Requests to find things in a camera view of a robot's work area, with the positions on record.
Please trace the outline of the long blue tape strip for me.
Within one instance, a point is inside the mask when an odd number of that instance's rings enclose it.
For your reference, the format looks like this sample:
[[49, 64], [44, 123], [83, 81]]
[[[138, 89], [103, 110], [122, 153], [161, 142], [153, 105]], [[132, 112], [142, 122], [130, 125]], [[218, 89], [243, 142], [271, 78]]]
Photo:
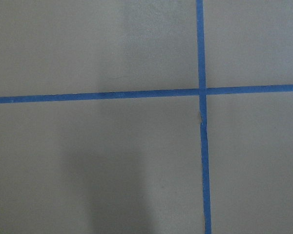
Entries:
[[199, 78], [199, 111], [201, 117], [201, 163], [202, 163], [202, 186], [203, 186], [203, 211], [204, 233], [212, 233], [211, 206], [210, 206], [210, 183], [209, 183], [209, 145], [208, 145], [208, 121], [207, 121], [207, 86], [205, 65], [205, 37], [204, 37], [204, 9], [203, 1], [196, 1], [197, 17], [197, 49], [198, 49], [198, 78]]

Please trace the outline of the crosswise blue tape strip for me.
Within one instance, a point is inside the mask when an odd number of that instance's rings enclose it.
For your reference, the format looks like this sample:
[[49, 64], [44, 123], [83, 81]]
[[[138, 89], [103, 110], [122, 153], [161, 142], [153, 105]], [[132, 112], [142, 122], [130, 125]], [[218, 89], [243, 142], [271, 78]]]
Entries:
[[293, 84], [0, 97], [0, 104], [293, 92]]

